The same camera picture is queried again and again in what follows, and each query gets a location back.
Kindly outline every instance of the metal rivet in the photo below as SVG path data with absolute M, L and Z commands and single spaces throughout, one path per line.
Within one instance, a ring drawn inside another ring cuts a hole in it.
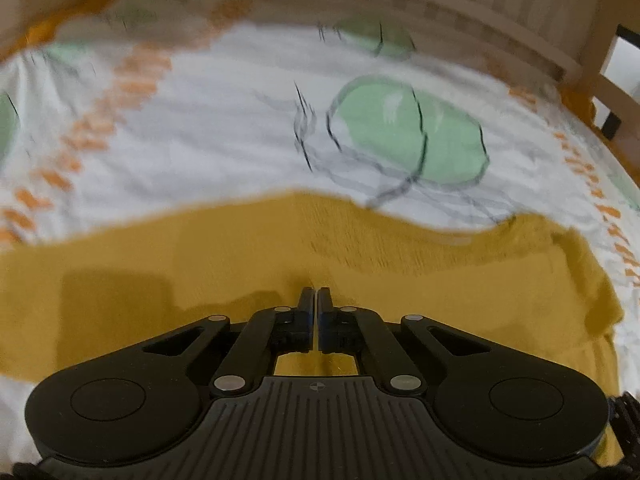
M 223 392 L 234 392 L 244 388 L 245 380 L 237 375 L 223 375 L 213 381 L 213 385 Z
M 389 382 L 396 390 L 402 391 L 417 390 L 422 385 L 422 381 L 412 375 L 396 375 Z

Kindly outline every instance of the ribbed plastic surface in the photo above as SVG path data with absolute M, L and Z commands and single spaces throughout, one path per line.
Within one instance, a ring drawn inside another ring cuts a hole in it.
M 265 378 L 252 394 L 215 402 L 156 458 L 42 466 L 60 480 L 581 480 L 596 469 L 588 458 L 538 468 L 480 458 L 450 441 L 419 400 L 384 394 L 368 377 Z

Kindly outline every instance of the black strap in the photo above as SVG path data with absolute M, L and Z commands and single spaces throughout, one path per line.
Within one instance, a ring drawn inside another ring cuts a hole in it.
M 56 478 L 36 465 L 17 463 L 14 464 L 12 474 L 0 474 L 0 480 L 56 480 Z
M 640 480 L 640 473 L 625 465 L 603 467 L 585 480 Z
M 640 402 L 629 392 L 609 399 L 609 423 L 625 457 L 619 465 L 640 472 Z

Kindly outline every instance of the circular pad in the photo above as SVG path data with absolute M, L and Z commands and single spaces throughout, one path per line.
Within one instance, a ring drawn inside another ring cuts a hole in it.
M 554 416 L 564 403 L 562 394 L 555 386 L 526 377 L 507 379 L 496 384 L 489 392 L 489 398 L 496 410 L 523 420 L 542 420 Z
M 135 413 L 145 397 L 144 389 L 133 381 L 101 379 L 80 386 L 71 396 L 71 407 L 84 418 L 106 422 Z

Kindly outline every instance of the mustard yellow cloth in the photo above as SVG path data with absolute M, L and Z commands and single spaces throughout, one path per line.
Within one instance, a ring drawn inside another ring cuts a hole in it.
M 575 230 L 533 214 L 447 233 L 298 193 L 0 258 L 0 373 L 15 378 L 38 381 L 211 314 L 239 321 L 294 305 L 310 285 L 388 321 L 432 317 L 618 392 L 611 329 L 622 311 L 612 286 Z M 278 371 L 346 373 L 350 363 L 293 355 Z

